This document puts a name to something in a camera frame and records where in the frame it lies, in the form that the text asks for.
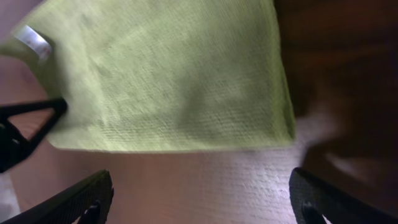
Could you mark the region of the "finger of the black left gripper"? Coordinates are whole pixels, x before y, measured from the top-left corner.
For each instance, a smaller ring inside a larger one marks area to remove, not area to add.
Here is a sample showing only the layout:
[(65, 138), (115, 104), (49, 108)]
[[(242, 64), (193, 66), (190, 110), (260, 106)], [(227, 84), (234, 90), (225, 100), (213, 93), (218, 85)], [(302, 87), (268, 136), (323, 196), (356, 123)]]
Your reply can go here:
[(1, 172), (27, 159), (66, 113), (63, 98), (1, 106)]

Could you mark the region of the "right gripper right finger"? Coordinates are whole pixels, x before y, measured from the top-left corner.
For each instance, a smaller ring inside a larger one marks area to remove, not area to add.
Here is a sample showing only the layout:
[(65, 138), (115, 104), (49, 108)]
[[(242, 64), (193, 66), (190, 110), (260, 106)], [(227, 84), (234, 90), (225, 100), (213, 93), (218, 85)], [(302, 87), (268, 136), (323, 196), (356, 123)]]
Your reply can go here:
[(298, 224), (397, 223), (388, 215), (296, 167), (289, 179), (290, 203)]

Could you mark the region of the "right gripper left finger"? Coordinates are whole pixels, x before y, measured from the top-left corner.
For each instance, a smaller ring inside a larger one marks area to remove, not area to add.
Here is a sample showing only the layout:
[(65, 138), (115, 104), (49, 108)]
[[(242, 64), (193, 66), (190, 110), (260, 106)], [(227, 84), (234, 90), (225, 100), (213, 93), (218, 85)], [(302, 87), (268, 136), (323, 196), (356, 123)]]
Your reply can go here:
[(100, 170), (2, 224), (105, 224), (113, 195), (109, 171)]

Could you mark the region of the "light green microfiber cloth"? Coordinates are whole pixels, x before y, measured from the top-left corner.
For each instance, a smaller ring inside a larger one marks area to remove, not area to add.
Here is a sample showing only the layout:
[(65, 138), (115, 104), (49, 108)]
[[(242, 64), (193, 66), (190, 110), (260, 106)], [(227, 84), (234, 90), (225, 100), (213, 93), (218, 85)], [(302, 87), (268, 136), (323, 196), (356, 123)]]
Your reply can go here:
[(68, 103), (58, 148), (284, 146), (295, 118), (271, 0), (44, 1), (1, 43)]

